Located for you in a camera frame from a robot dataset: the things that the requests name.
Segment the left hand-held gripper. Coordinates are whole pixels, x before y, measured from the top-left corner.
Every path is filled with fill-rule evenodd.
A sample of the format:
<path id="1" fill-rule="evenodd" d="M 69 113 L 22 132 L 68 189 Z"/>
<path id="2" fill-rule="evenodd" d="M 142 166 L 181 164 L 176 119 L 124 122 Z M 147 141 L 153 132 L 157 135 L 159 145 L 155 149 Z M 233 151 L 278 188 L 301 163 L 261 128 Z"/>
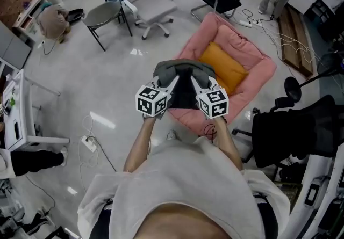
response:
<path id="1" fill-rule="evenodd" d="M 179 80 L 177 75 L 166 87 L 161 87 L 159 76 L 154 76 L 147 85 L 142 85 L 135 95 L 135 108 L 144 119 L 161 119 L 173 102 L 173 91 Z"/>

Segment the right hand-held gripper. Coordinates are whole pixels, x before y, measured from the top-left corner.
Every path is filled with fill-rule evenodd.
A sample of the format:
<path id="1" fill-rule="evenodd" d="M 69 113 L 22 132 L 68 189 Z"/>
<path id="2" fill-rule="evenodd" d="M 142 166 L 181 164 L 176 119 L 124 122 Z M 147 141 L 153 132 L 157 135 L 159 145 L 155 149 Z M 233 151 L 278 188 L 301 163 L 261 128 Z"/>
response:
<path id="1" fill-rule="evenodd" d="M 199 109 L 208 119 L 223 117 L 228 114 L 228 96 L 224 88 L 220 87 L 215 78 L 209 78 L 209 89 L 203 92 L 197 80 L 191 76 L 192 85 Z"/>

